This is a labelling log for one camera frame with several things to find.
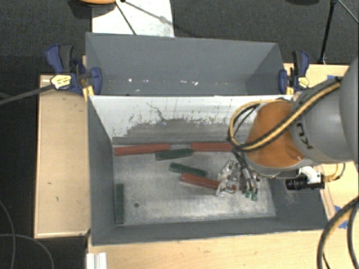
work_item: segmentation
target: cable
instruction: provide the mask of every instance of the cable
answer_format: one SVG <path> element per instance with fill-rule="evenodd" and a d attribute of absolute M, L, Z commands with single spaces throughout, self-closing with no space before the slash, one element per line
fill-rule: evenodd
<path fill-rule="evenodd" d="M 353 263 L 355 269 L 359 269 L 359 264 L 358 264 L 357 258 L 355 256 L 354 246 L 353 246 L 353 223 L 354 223 L 355 216 L 358 212 L 358 207 L 359 207 L 359 203 L 356 203 L 355 207 L 353 208 L 352 212 L 350 213 L 350 217 L 348 220 L 348 228 L 347 228 L 348 249 L 349 249 L 350 258 L 352 260 L 352 263 Z"/>
<path fill-rule="evenodd" d="M 137 36 L 135 30 L 132 28 L 132 26 L 131 26 L 129 20 L 126 18 L 125 14 L 124 14 L 123 11 L 121 10 L 121 8 L 120 8 L 120 6 L 117 4 L 117 2 L 115 2 L 115 5 L 116 5 L 117 9 L 119 10 L 119 12 L 121 13 L 122 17 L 124 18 L 126 24 L 129 26 L 131 32 L 132 32 L 135 36 Z"/>
<path fill-rule="evenodd" d="M 241 107 L 239 107 L 235 113 L 232 115 L 230 124 L 229 124 L 229 137 L 231 139 L 231 142 L 234 144 L 234 147 L 237 150 L 240 151 L 253 151 L 257 150 L 259 148 L 262 148 L 266 146 L 267 144 L 273 142 L 275 139 L 277 139 L 283 132 L 292 124 L 295 122 L 295 120 L 303 114 L 309 107 L 314 105 L 318 100 L 326 96 L 327 94 L 333 92 L 334 90 L 338 89 L 340 87 L 340 81 L 334 80 L 333 83 L 330 83 L 327 87 L 319 90 L 316 94 L 311 96 L 307 101 L 305 101 L 302 104 L 299 104 L 299 107 L 295 109 L 289 116 L 284 118 L 281 122 L 279 122 L 274 128 L 272 128 L 269 132 L 265 133 L 261 137 L 257 138 L 256 140 L 249 142 L 249 143 L 239 143 L 234 138 L 233 134 L 233 123 L 234 119 L 236 118 L 236 115 L 238 112 L 240 112 L 243 108 L 254 105 L 254 104 L 262 104 L 262 103 L 272 103 L 274 101 L 280 102 L 283 100 L 263 100 L 263 101 L 257 101 L 257 102 L 250 102 L 247 103 Z"/>
<path fill-rule="evenodd" d="M 11 256 L 11 263 L 10 263 L 10 269 L 13 269 L 14 263 L 15 263 L 15 254 L 16 254 L 16 237 L 15 237 L 15 229 L 13 227 L 13 222 L 11 220 L 11 216 L 9 212 L 7 211 L 5 205 L 0 200 L 0 206 L 2 207 L 3 211 L 5 212 L 5 215 L 7 217 L 7 220 L 9 221 L 10 227 L 11 227 L 11 236 L 12 236 L 12 256 Z"/>
<path fill-rule="evenodd" d="M 354 16 L 354 14 L 350 11 L 350 9 L 340 0 L 337 0 L 340 5 L 343 6 L 343 8 L 349 13 L 350 16 L 352 16 L 352 18 L 359 24 L 359 20 L 357 17 Z"/>
<path fill-rule="evenodd" d="M 36 239 L 32 238 L 32 237 L 28 237 L 25 235 L 20 235 L 20 234 L 16 234 L 15 233 L 15 228 L 13 226 L 13 222 L 11 219 L 11 216 L 9 214 L 9 212 L 7 211 L 5 205 L 1 202 L 0 200 L 0 207 L 2 207 L 3 211 L 5 212 L 5 215 L 9 221 L 10 227 L 11 227 L 11 234 L 0 234 L 0 237 L 12 237 L 12 256 L 11 256 L 11 264 L 10 264 L 10 269 L 13 269 L 14 267 L 14 263 L 15 263 L 15 255 L 16 255 L 16 238 L 23 238 L 23 239 L 27 239 L 30 240 L 32 242 L 35 242 L 37 245 L 39 245 L 41 248 L 44 249 L 44 251 L 46 252 L 46 254 L 49 256 L 49 259 L 51 261 L 51 268 L 54 269 L 54 260 L 51 256 L 50 251 L 46 248 L 46 246 L 44 244 L 42 244 L 40 241 L 37 241 Z"/>
<path fill-rule="evenodd" d="M 0 237 L 9 237 L 9 236 L 13 236 L 13 234 L 0 234 Z M 17 238 L 23 238 L 29 241 L 34 242 L 35 244 L 37 244 L 38 246 L 40 246 L 48 255 L 50 262 L 51 262 L 51 268 L 55 269 L 55 265 L 54 265 L 54 259 L 51 256 L 51 253 L 49 251 L 49 249 L 46 248 L 46 246 L 44 244 L 42 244 L 40 241 L 37 241 L 36 239 L 32 238 L 32 237 L 28 237 L 25 235 L 20 235 L 20 234 L 15 234 L 15 237 Z"/>
<path fill-rule="evenodd" d="M 332 181 L 338 180 L 339 178 L 341 178 L 343 176 L 345 170 L 346 170 L 346 164 L 343 163 L 342 171 L 340 172 L 340 174 L 338 174 L 339 166 L 337 165 L 337 169 L 335 170 L 335 173 L 333 173 L 332 175 L 325 176 L 324 182 L 332 182 Z"/>
<path fill-rule="evenodd" d="M 328 260 L 326 260 L 326 257 L 325 257 L 324 252 L 323 252 L 323 260 L 324 260 L 324 263 L 325 263 L 325 265 L 326 265 L 327 269 L 330 269 L 330 266 L 329 266 Z"/>
<path fill-rule="evenodd" d="M 353 209 L 358 204 L 358 202 L 359 202 L 359 197 L 354 198 L 352 201 L 350 201 L 348 204 L 346 204 L 342 209 L 340 209 L 334 215 L 334 217 L 331 220 L 329 220 L 329 222 L 325 226 L 325 228 L 321 234 L 320 240 L 319 240 L 319 245 L 318 245 L 317 255 L 316 255 L 318 269 L 323 269 L 323 249 L 324 249 L 325 241 L 326 241 L 329 233 L 331 232 L 334 225 L 338 222 L 338 220 L 343 215 L 345 215 L 347 212 L 349 212 L 351 209 Z"/>
<path fill-rule="evenodd" d="M 247 112 L 248 110 L 251 110 L 248 114 L 246 114 L 246 116 L 241 120 L 241 122 L 238 124 L 236 130 L 234 131 L 234 135 L 236 135 L 236 133 L 238 132 L 239 128 L 241 127 L 241 125 L 243 124 L 243 122 L 255 111 L 256 108 L 258 108 L 259 105 L 252 105 L 252 106 L 249 106 L 248 108 L 246 108 L 242 113 L 240 113 L 236 120 L 234 122 L 237 121 L 237 119 L 243 115 L 245 112 Z"/>

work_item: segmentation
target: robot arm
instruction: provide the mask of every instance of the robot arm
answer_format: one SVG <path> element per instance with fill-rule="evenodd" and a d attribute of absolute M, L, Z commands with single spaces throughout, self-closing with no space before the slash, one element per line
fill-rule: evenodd
<path fill-rule="evenodd" d="M 266 103 L 257 111 L 246 143 L 240 144 L 234 124 L 253 106 L 235 112 L 229 137 L 260 175 L 295 178 L 307 166 L 351 160 L 358 167 L 358 58 L 345 77 L 308 89 L 295 102 Z"/>

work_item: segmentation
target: black wire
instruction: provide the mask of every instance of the black wire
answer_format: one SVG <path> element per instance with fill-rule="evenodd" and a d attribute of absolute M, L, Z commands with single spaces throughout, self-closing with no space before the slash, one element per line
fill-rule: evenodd
<path fill-rule="evenodd" d="M 245 120 L 255 111 L 256 108 L 258 108 L 259 104 L 256 105 L 252 105 L 249 106 L 248 108 L 245 108 L 244 111 L 242 111 L 238 116 L 236 116 L 234 122 L 233 122 L 233 126 L 235 124 L 235 122 L 238 120 L 238 118 L 243 115 L 245 112 L 249 111 L 251 109 L 251 111 L 246 114 L 246 116 L 241 120 L 241 122 L 238 124 L 237 129 L 233 132 L 233 136 L 236 135 L 236 133 L 238 132 L 239 128 L 241 127 L 241 125 L 245 122 Z"/>
<path fill-rule="evenodd" d="M 355 216 L 358 212 L 359 203 L 355 204 L 355 207 L 353 208 L 352 212 L 350 213 L 350 217 L 348 220 L 348 228 L 347 228 L 347 243 L 348 243 L 348 249 L 350 258 L 352 260 L 352 263 L 354 265 L 355 269 L 359 269 L 359 264 L 357 261 L 357 258 L 355 256 L 354 246 L 353 246 L 353 223 Z"/>
<path fill-rule="evenodd" d="M 354 14 L 352 13 L 352 11 L 350 11 L 350 9 L 340 0 L 337 0 L 339 2 L 340 5 L 343 6 L 343 8 L 349 13 L 350 16 L 352 16 L 352 18 L 359 24 L 359 20 L 357 17 L 354 16 Z"/>
<path fill-rule="evenodd" d="M 13 236 L 12 234 L 0 234 L 0 237 L 10 237 Z M 42 244 L 40 241 L 37 241 L 36 239 L 32 238 L 32 237 L 28 237 L 25 235 L 20 235 L 20 234 L 15 234 L 15 237 L 17 238 L 23 238 L 25 240 L 29 240 L 31 242 L 34 242 L 35 244 L 37 244 L 38 246 L 40 246 L 45 253 L 47 254 L 47 256 L 49 257 L 49 260 L 51 262 L 51 269 L 55 269 L 55 265 L 54 265 L 54 259 L 52 258 L 52 255 L 49 251 L 49 249 L 46 248 L 46 246 L 44 244 Z"/>
<path fill-rule="evenodd" d="M 127 25 L 129 26 L 129 28 L 131 29 L 132 33 L 137 36 L 136 32 L 134 31 L 134 29 L 132 28 L 129 20 L 126 18 L 125 14 L 123 13 L 123 11 L 121 10 L 121 8 L 119 7 L 119 5 L 117 4 L 117 2 L 115 2 L 115 5 L 117 7 L 117 9 L 119 10 L 119 12 L 121 13 L 122 17 L 124 18 L 125 22 L 127 23 Z"/>
<path fill-rule="evenodd" d="M 342 209 L 340 209 L 334 215 L 334 217 L 331 220 L 329 220 L 329 222 L 325 226 L 325 228 L 324 228 L 324 230 L 323 230 L 323 232 L 321 234 L 320 240 L 319 240 L 318 249 L 317 249 L 317 255 L 316 255 L 316 263 L 317 263 L 318 269 L 323 269 L 323 249 L 324 249 L 325 241 L 326 241 L 331 229 L 336 224 L 336 222 L 344 214 L 346 214 L 348 211 L 353 209 L 358 204 L 358 202 L 359 202 L 359 197 L 354 198 L 352 201 L 350 201 L 348 204 L 346 204 Z"/>
<path fill-rule="evenodd" d="M 330 269 L 330 266 L 329 266 L 328 260 L 326 260 L 324 252 L 323 252 L 323 260 L 324 260 L 324 263 L 325 263 L 325 265 L 326 265 L 327 269 Z"/>
<path fill-rule="evenodd" d="M 343 174 L 344 174 L 345 170 L 346 170 L 346 164 L 345 164 L 345 163 L 343 163 L 343 169 L 342 169 L 342 172 L 340 173 L 340 176 L 338 176 L 337 178 L 335 178 L 335 180 L 338 180 L 339 178 L 341 178 L 341 177 L 343 176 Z"/>
<path fill-rule="evenodd" d="M 0 206 L 2 207 L 3 211 L 5 212 L 5 215 L 7 217 L 7 220 L 9 221 L 10 227 L 11 227 L 11 236 L 12 236 L 12 256 L 11 256 L 11 264 L 10 269 L 13 269 L 14 263 L 15 263 L 15 255 L 16 255 L 16 235 L 15 235 L 15 228 L 13 227 L 13 222 L 11 220 L 10 214 L 7 211 L 5 205 L 0 200 Z"/>
<path fill-rule="evenodd" d="M 325 90 L 326 88 L 328 88 L 328 87 L 330 87 L 330 86 L 333 86 L 333 85 L 336 84 L 336 83 L 340 83 L 340 80 L 337 80 L 337 79 L 333 80 L 332 83 L 329 83 L 328 85 L 326 85 L 325 87 L 323 87 L 322 89 L 320 89 L 318 92 L 321 92 L 321 91 Z M 309 106 L 309 108 L 306 109 L 306 111 L 310 110 L 310 109 L 311 109 L 318 101 L 320 101 L 321 99 L 317 99 L 315 102 L 313 102 L 313 103 Z M 290 113 L 290 115 L 288 115 L 287 117 L 285 117 L 282 121 L 280 121 L 275 127 L 273 127 L 271 130 L 269 130 L 267 133 L 263 134 L 262 136 L 260 136 L 260 137 L 257 138 L 256 140 L 251 141 L 251 142 L 249 142 L 249 143 L 245 143 L 245 144 L 242 144 L 242 145 L 233 145 L 234 148 L 235 148 L 236 150 L 238 150 L 238 151 L 250 152 L 250 151 L 255 151 L 255 150 L 261 149 L 261 148 L 267 146 L 268 144 L 272 143 L 272 142 L 275 141 L 278 137 L 280 137 L 284 132 L 286 132 L 287 129 L 288 129 L 288 127 L 289 127 L 290 125 L 292 125 L 292 124 L 295 122 L 295 120 L 294 120 L 290 125 L 288 125 L 288 127 L 286 127 L 285 129 L 283 129 L 280 133 L 278 133 L 277 135 L 275 135 L 271 140 L 269 140 L 268 142 L 264 143 L 263 145 L 258 146 L 258 147 L 254 148 L 254 149 L 250 149 L 250 150 L 244 149 L 245 147 L 254 145 L 255 143 L 258 143 L 258 142 L 262 141 L 262 140 L 265 139 L 268 135 L 272 134 L 272 133 L 273 133 L 275 130 L 277 130 L 283 123 L 285 123 L 287 120 L 289 120 L 289 118 L 291 118 L 291 117 L 295 114 L 295 112 L 299 111 L 299 110 L 305 105 L 304 102 L 305 102 L 305 100 L 303 99 L 302 103 L 298 104 L 297 108 L 294 109 L 294 110 L 292 110 L 292 112 Z"/>

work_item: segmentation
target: black cable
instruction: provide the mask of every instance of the black cable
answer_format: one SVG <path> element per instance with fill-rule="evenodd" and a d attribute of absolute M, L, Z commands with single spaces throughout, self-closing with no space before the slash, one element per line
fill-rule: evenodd
<path fill-rule="evenodd" d="M 337 221 L 344 214 L 346 214 L 348 211 L 353 209 L 358 204 L 358 202 L 359 202 L 359 197 L 354 198 L 352 201 L 350 201 L 348 204 L 346 204 L 342 209 L 340 209 L 334 215 L 334 217 L 329 220 L 329 222 L 325 226 L 325 228 L 321 234 L 320 240 L 319 240 L 317 255 L 316 255 L 316 263 L 317 263 L 318 269 L 323 269 L 323 249 L 324 249 L 325 241 L 326 241 L 331 229 L 334 227 L 334 225 L 337 223 Z"/>
<path fill-rule="evenodd" d="M 9 221 L 10 227 L 11 227 L 11 236 L 12 236 L 12 256 L 11 256 L 11 263 L 10 263 L 10 269 L 13 269 L 14 263 L 15 263 L 15 254 L 16 254 L 16 236 L 15 236 L 15 228 L 13 227 L 13 222 L 11 220 L 10 214 L 7 211 L 5 205 L 0 200 L 0 206 L 2 207 L 3 211 L 5 212 L 5 215 L 7 217 L 7 220 Z"/>
<path fill-rule="evenodd" d="M 11 227 L 11 234 L 0 234 L 0 237 L 12 237 L 12 256 L 11 256 L 11 264 L 10 264 L 10 269 L 13 269 L 14 267 L 14 263 L 15 263 L 15 255 L 16 255 L 16 238 L 23 238 L 29 241 L 32 241 L 34 243 L 36 243 L 38 246 L 40 246 L 48 255 L 50 262 L 51 262 L 51 268 L 54 269 L 54 260 L 51 256 L 50 251 L 46 248 L 46 246 L 44 244 L 42 244 L 40 241 L 37 241 L 36 239 L 32 238 L 32 237 L 28 237 L 25 235 L 20 235 L 20 234 L 16 234 L 15 233 L 15 228 L 13 226 L 13 222 L 11 219 L 11 216 L 9 214 L 9 212 L 7 211 L 5 205 L 1 202 L 0 200 L 0 207 L 2 207 L 3 211 L 5 212 L 5 215 L 9 221 L 10 227 Z"/>
<path fill-rule="evenodd" d="M 246 108 L 243 112 L 241 112 L 238 116 L 236 116 L 236 119 L 234 120 L 234 123 L 238 120 L 238 118 L 243 115 L 245 112 L 247 112 L 248 110 L 251 109 L 251 111 L 246 114 L 246 116 L 241 120 L 241 122 L 238 124 L 236 130 L 233 132 L 233 136 L 236 135 L 236 133 L 238 132 L 239 128 L 241 127 L 241 125 L 244 123 L 244 121 L 255 111 L 256 108 L 258 108 L 259 105 L 252 105 L 249 106 L 248 108 Z"/>
<path fill-rule="evenodd" d="M 322 92 L 322 91 L 326 90 L 326 89 L 329 88 L 329 87 L 332 87 L 333 85 L 335 85 L 335 84 L 337 84 L 337 83 L 340 83 L 340 79 L 333 79 L 333 82 L 332 82 L 332 83 L 327 84 L 325 87 L 321 88 L 321 89 L 320 89 L 319 91 L 317 91 L 317 92 Z M 320 100 L 321 100 L 321 98 L 320 98 L 320 99 L 317 99 L 316 101 L 314 101 L 314 102 L 309 106 L 309 108 L 306 109 L 306 110 L 303 112 L 303 114 L 304 114 L 306 111 L 310 110 L 310 109 L 311 109 L 316 103 L 318 103 L 318 101 L 320 101 Z M 272 134 L 272 133 L 273 133 L 274 131 L 276 131 L 283 123 L 285 123 L 287 120 L 289 120 L 290 118 L 292 118 L 293 115 L 294 115 L 297 111 L 299 111 L 301 108 L 303 108 L 305 105 L 306 105 L 306 104 L 305 104 L 305 100 L 303 100 L 301 103 L 298 104 L 297 108 L 293 109 L 293 110 L 291 111 L 291 113 L 290 113 L 287 117 L 285 117 L 282 121 L 280 121 L 275 127 L 273 127 L 271 130 L 269 130 L 267 133 L 263 134 L 262 136 L 260 136 L 259 138 L 255 139 L 254 141 L 251 141 L 251 142 L 248 142 L 248 143 L 245 143 L 245 144 L 241 144 L 241 145 L 233 145 L 234 148 L 235 148 L 236 150 L 238 150 L 238 151 L 250 152 L 250 151 L 255 151 L 255 150 L 261 149 L 261 148 L 267 146 L 268 144 L 272 143 L 272 142 L 275 141 L 278 137 L 280 137 L 284 132 L 286 132 L 287 129 L 288 129 L 288 127 L 289 127 L 291 124 L 293 124 L 293 123 L 295 122 L 295 120 L 294 120 L 291 124 L 289 124 L 285 129 L 283 129 L 280 133 L 278 133 L 277 135 L 275 135 L 270 141 L 264 143 L 264 144 L 261 145 L 261 146 L 258 146 L 258 147 L 256 147 L 256 148 L 254 148 L 254 149 L 250 149 L 250 150 L 246 150 L 246 149 L 245 149 L 245 147 L 254 145 L 254 144 L 256 144 L 256 143 L 262 141 L 263 139 L 265 139 L 268 135 Z"/>
<path fill-rule="evenodd" d="M 342 176 L 343 176 L 343 174 L 344 174 L 344 172 L 345 172 L 345 170 L 346 170 L 346 164 L 345 163 L 343 163 L 343 169 L 342 169 L 342 172 L 340 173 L 340 176 L 338 176 L 337 178 L 335 178 L 335 180 L 338 180 L 339 178 L 342 178 Z"/>
<path fill-rule="evenodd" d="M 0 237 L 9 237 L 9 236 L 13 236 L 13 235 L 12 235 L 12 234 L 0 234 Z M 49 249 L 47 249 L 44 244 L 42 244 L 40 241 L 37 241 L 36 239 L 34 239 L 34 238 L 32 238 L 32 237 L 28 237 L 28 236 L 25 236 L 25 235 L 15 234 L 15 237 L 16 237 L 16 238 L 23 238 L 23 239 L 32 241 L 32 242 L 34 242 L 35 244 L 37 244 L 38 246 L 40 246 L 40 247 L 45 251 L 45 253 L 47 254 L 47 256 L 49 257 L 50 262 L 51 262 L 51 268 L 52 268 L 52 269 L 55 269 L 54 259 L 52 258 Z"/>
<path fill-rule="evenodd" d="M 350 213 L 350 217 L 348 220 L 348 228 L 347 228 L 348 249 L 349 249 L 350 258 L 352 260 L 352 263 L 353 263 L 355 269 L 359 269 L 359 264 L 358 264 L 357 257 L 355 256 L 355 251 L 354 251 L 354 246 L 353 246 L 353 223 L 354 223 L 355 216 L 358 212 L 358 208 L 359 208 L 359 203 L 356 203 L 352 212 Z"/>
<path fill-rule="evenodd" d="M 39 89 L 35 89 L 33 91 L 25 92 L 23 94 L 20 94 L 20 95 L 17 95 L 17 96 L 11 96 L 10 98 L 1 100 L 0 105 L 5 105 L 5 104 L 10 103 L 12 101 L 21 100 L 23 98 L 27 98 L 27 97 L 33 96 L 33 95 L 38 95 L 38 94 L 41 94 L 42 92 L 46 92 L 46 91 L 53 90 L 53 89 L 54 89 L 53 85 L 44 86 L 44 87 L 41 87 Z"/>
<path fill-rule="evenodd" d="M 343 8 L 349 13 L 350 16 L 352 16 L 352 18 L 359 24 L 359 20 L 357 17 L 354 16 L 354 14 L 352 13 L 352 11 L 350 11 L 350 9 L 340 0 L 337 0 L 339 2 L 340 5 L 343 6 Z"/>
<path fill-rule="evenodd" d="M 330 269 L 330 266 L 329 266 L 328 260 L 326 260 L 326 257 L 325 257 L 324 252 L 323 252 L 323 260 L 324 260 L 324 263 L 325 263 L 325 265 L 326 265 L 327 269 Z"/>
<path fill-rule="evenodd" d="M 117 7 L 117 9 L 119 10 L 119 12 L 121 13 L 122 17 L 124 18 L 125 22 L 127 23 L 127 25 L 129 26 L 129 28 L 131 29 L 132 33 L 137 36 L 136 32 L 134 31 L 134 29 L 132 28 L 129 20 L 126 18 L 125 14 L 123 13 L 123 11 L 121 10 L 121 8 L 119 7 L 119 5 L 117 4 L 117 2 L 115 2 L 115 5 Z"/>

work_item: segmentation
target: wooden table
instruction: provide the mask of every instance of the wooden table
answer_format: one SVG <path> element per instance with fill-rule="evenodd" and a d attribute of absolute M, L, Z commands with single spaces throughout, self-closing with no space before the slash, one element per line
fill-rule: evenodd
<path fill-rule="evenodd" d="M 310 86 L 327 75 L 344 75 L 346 66 L 311 65 Z M 41 77 L 41 86 L 49 77 Z M 85 235 L 90 229 L 89 177 L 85 151 L 85 101 L 69 92 L 49 91 L 39 102 L 35 238 Z M 323 166 L 330 174 L 335 166 Z M 342 207 L 358 195 L 358 174 L 347 164 L 342 179 L 325 192 L 326 209 Z M 355 234 L 359 234 L 355 221 Z M 321 231 L 236 236 L 177 242 L 138 243 L 92 247 L 107 253 L 108 268 L 316 268 Z M 332 268 L 351 268 L 346 230 L 337 229 L 325 253 Z"/>

